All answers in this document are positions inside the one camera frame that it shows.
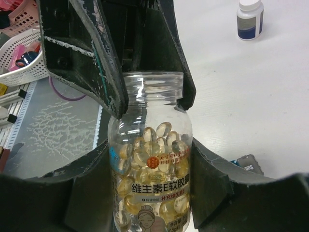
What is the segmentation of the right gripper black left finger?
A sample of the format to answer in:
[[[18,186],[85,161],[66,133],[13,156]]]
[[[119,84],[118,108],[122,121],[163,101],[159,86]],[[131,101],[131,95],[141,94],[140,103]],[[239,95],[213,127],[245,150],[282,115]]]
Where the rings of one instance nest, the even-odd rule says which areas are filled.
[[[0,176],[3,232],[113,232],[108,143],[42,177]]]

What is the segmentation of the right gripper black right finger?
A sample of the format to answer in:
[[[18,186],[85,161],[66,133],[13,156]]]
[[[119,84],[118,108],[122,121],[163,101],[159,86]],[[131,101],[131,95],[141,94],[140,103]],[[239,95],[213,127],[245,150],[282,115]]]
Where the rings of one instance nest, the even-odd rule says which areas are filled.
[[[272,179],[249,172],[193,141],[191,206],[200,232],[306,232],[309,176]]]

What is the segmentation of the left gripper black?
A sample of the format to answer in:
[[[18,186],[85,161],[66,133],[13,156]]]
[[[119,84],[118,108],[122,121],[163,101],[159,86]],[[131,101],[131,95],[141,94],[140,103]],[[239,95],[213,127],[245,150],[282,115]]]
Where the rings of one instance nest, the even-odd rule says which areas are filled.
[[[50,75],[91,97],[110,115],[128,108],[123,73],[182,72],[188,110],[196,87],[172,0],[39,0],[43,60]]]

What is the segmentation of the teal pill box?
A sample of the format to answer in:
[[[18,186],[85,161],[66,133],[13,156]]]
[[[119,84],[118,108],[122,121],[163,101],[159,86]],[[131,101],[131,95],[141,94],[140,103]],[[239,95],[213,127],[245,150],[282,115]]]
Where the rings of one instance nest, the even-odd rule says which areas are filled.
[[[233,163],[234,165],[240,167],[240,164],[236,160],[232,160],[231,163]]]

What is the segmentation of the grey pill box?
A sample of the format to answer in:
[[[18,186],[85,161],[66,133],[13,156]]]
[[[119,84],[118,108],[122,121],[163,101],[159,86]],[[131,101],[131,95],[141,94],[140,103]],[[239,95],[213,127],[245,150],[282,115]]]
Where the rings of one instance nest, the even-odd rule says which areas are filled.
[[[255,159],[255,156],[252,154],[248,154],[238,158],[237,162],[240,167],[242,167],[246,171],[250,171],[259,175],[264,175],[264,172],[262,171],[259,163]]]

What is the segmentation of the glass pill bottle yellow pills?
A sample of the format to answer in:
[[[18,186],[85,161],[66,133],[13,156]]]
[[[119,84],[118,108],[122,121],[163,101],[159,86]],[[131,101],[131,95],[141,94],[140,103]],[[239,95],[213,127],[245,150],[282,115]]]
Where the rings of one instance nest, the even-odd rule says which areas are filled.
[[[190,222],[193,131],[181,72],[128,72],[128,109],[108,124],[113,219],[120,232],[183,232]]]

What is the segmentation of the white bottle cap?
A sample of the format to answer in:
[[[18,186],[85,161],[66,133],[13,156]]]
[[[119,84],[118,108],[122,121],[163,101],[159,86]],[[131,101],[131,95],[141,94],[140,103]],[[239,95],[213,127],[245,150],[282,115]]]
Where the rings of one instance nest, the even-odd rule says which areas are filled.
[[[237,32],[242,40],[253,40],[263,30],[264,5],[261,0],[240,0],[237,10]]]

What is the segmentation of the white plastic basket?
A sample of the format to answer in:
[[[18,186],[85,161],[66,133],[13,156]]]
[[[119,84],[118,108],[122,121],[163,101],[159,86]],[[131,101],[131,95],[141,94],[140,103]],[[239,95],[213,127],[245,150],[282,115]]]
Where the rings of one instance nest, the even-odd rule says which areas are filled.
[[[0,83],[24,85],[50,76],[43,60],[41,33],[29,29],[9,39],[0,49]]]

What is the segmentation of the pink background basket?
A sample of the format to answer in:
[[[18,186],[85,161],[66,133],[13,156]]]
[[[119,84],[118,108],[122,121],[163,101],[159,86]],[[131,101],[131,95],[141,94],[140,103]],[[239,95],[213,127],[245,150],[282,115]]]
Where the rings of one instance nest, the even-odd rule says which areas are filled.
[[[14,11],[8,14],[10,25],[0,31],[9,37],[32,29],[39,24],[37,3],[24,0]]]

